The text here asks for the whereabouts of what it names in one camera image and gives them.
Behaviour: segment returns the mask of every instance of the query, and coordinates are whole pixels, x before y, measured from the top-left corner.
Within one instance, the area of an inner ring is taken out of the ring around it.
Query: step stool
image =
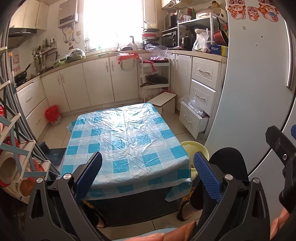
[[[155,109],[157,109],[160,115],[162,115],[163,110],[174,114],[175,113],[175,97],[176,97],[176,94],[163,92],[148,102],[153,104],[153,106],[155,107]]]

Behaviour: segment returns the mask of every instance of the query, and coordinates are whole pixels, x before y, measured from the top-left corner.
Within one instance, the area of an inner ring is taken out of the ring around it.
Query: black range hood
[[[19,47],[23,42],[37,33],[33,28],[10,28],[8,31],[8,49]]]

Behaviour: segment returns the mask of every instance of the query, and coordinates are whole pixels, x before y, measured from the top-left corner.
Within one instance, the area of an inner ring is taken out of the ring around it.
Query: blue gripper pad
[[[86,167],[76,182],[74,197],[79,201],[87,195],[94,179],[102,167],[103,158],[100,152],[94,154],[85,164]]]
[[[193,157],[193,163],[210,197],[220,202],[222,198],[221,182],[209,167],[208,161],[197,152]]]
[[[291,136],[293,136],[294,139],[296,140],[296,125],[293,125],[291,127]]]

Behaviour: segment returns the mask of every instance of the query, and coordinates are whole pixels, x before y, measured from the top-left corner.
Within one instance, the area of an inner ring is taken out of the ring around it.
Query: kitchen wipes box
[[[212,44],[211,53],[227,57],[228,56],[228,47]]]

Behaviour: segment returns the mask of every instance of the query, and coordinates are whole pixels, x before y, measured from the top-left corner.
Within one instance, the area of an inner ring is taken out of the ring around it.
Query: red trash bag
[[[57,126],[62,122],[59,114],[59,107],[57,105],[49,107],[44,114],[45,118],[54,126]]]

